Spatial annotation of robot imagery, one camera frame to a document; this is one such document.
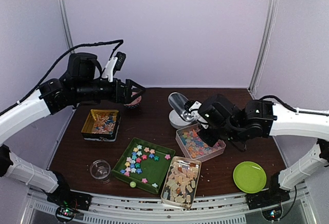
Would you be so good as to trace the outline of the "clear plastic jar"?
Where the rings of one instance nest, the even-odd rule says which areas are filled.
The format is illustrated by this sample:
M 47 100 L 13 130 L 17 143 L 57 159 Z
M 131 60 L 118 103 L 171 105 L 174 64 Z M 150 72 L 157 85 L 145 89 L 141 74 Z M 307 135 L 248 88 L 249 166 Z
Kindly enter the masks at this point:
M 111 166 L 105 160 L 99 159 L 94 161 L 89 167 L 89 172 L 95 180 L 102 184 L 110 182 Z

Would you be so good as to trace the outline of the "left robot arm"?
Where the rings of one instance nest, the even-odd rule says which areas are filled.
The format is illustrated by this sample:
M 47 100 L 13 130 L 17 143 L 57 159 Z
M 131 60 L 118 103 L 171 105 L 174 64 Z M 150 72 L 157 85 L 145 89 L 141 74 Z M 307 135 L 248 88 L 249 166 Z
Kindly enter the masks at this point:
M 68 106 L 81 102 L 130 104 L 145 92 L 145 88 L 131 79 L 122 82 L 114 77 L 120 71 L 126 55 L 118 52 L 102 68 L 97 56 L 78 52 L 69 56 L 65 73 L 58 79 L 43 82 L 27 99 L 1 115 L 1 176 L 19 180 L 53 195 L 62 205 L 74 201 L 64 177 L 57 172 L 43 170 L 10 150 L 4 143 L 12 135 L 33 122 L 54 115 Z

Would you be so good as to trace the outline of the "green tray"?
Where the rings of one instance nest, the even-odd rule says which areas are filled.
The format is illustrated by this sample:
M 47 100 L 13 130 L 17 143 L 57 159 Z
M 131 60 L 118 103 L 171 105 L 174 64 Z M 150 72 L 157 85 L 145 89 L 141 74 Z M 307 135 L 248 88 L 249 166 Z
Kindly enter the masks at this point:
M 112 169 L 112 175 L 122 182 L 159 194 L 175 150 L 133 138 Z

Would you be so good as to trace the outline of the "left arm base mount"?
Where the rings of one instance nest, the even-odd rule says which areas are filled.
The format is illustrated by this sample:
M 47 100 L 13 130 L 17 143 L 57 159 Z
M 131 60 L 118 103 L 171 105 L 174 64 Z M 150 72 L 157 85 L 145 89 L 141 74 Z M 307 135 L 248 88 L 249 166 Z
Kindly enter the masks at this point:
M 47 193 L 47 201 L 55 203 L 55 217 L 61 223 L 72 221 L 80 211 L 88 211 L 92 196 L 90 194 L 78 193 L 71 190 L 55 191 Z

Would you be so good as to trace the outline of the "metal scoop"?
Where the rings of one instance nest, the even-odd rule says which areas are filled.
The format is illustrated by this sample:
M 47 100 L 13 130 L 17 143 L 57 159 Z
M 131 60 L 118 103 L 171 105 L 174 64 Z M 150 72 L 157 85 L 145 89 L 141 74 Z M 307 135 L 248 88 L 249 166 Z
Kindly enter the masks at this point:
M 185 109 L 188 99 L 181 93 L 172 92 L 168 97 L 169 105 L 176 111 L 178 116 L 185 122 L 193 122 L 194 117 Z

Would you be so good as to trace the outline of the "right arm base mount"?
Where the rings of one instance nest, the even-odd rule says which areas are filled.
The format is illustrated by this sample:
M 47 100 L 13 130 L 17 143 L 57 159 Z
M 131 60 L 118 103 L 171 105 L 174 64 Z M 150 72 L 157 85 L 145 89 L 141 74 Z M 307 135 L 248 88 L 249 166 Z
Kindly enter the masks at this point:
M 283 217 L 282 203 L 290 200 L 289 191 L 276 192 L 267 189 L 255 194 L 247 194 L 246 201 L 249 210 L 260 209 L 262 216 L 267 221 L 279 221 Z

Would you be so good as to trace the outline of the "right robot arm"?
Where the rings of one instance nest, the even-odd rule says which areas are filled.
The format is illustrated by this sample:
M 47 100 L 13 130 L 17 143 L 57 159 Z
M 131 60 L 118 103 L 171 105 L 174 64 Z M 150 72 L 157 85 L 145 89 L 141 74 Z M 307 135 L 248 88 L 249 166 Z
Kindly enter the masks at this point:
M 200 125 L 198 135 L 209 145 L 218 140 L 235 145 L 254 138 L 299 136 L 315 138 L 315 145 L 297 162 L 273 176 L 274 185 L 264 192 L 268 204 L 276 203 L 283 190 L 328 166 L 328 112 L 291 107 L 275 96 L 249 101 L 239 109 L 223 95 L 203 103 L 187 101 L 187 113 Z

